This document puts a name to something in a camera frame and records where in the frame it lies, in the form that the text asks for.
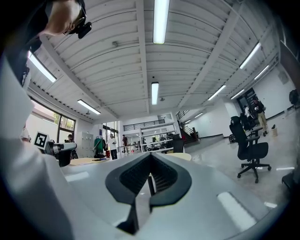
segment cabinet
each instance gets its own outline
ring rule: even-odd
[[[93,158],[94,157],[94,135],[87,132],[80,132],[77,134],[77,155],[79,158]]]

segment floor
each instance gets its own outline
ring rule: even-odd
[[[244,188],[253,192],[263,202],[280,204],[287,200],[288,194],[286,187],[281,183],[281,178],[291,170],[278,170],[277,168],[295,167],[296,166],[296,142],[299,136],[297,120],[300,119],[299,110],[292,110],[288,114],[282,114],[268,121],[269,131],[273,124],[277,126],[278,136],[273,137],[269,132],[263,137],[262,132],[259,142],[269,144],[268,155],[261,159],[261,163],[270,164],[272,170],[267,168],[257,169],[259,183],[255,184],[254,172],[252,170],[242,174],[237,178],[237,173],[242,169],[241,161],[237,157],[237,143],[230,144],[227,138],[218,141],[215,144],[189,152],[192,155],[192,161],[215,167],[228,177],[236,181]]]

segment table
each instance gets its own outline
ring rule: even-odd
[[[89,158],[89,157],[83,157],[83,158],[77,158],[77,159],[72,159],[71,163],[69,166],[78,166],[78,165],[85,165],[85,164],[94,164],[94,163],[101,163],[101,162],[106,162],[107,160],[102,160],[102,161],[93,161],[98,158]]]
[[[177,158],[182,158],[184,160],[190,161],[192,156],[188,153],[176,152],[176,153],[167,153],[167,155],[174,156]]]

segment sleeve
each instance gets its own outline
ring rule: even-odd
[[[20,138],[27,138],[29,140],[29,132],[26,128],[23,129]]]

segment staircase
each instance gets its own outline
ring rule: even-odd
[[[198,142],[198,138],[195,136],[194,131],[187,126],[180,124],[180,133],[185,144]]]

